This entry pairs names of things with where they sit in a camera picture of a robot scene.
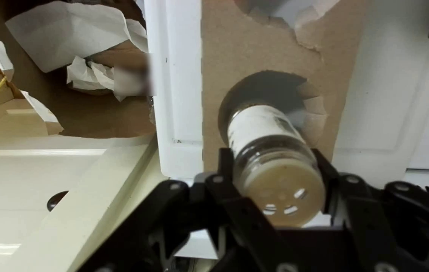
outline crumpled paper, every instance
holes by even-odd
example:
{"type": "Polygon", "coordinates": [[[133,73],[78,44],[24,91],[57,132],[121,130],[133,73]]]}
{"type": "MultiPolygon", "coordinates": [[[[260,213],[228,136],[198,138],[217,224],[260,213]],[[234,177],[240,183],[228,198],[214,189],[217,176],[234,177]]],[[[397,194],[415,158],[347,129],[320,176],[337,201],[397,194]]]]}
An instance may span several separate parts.
{"type": "Polygon", "coordinates": [[[42,73],[124,41],[148,53],[143,26],[103,5],[51,2],[13,17],[6,26],[42,73]]]}
{"type": "Polygon", "coordinates": [[[143,88],[140,73],[86,62],[78,56],[66,67],[66,83],[83,91],[110,90],[119,102],[140,94],[143,88]]]}

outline jar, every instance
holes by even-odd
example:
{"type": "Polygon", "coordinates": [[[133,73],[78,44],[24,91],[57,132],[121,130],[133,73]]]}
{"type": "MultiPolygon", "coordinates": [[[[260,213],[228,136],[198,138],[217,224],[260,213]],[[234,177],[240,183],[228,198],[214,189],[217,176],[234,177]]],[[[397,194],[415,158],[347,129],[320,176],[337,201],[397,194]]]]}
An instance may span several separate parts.
{"type": "Polygon", "coordinates": [[[300,227],[325,204],[317,161],[287,117],[263,102],[237,108],[220,124],[234,154],[234,186],[275,227],[300,227]]]}

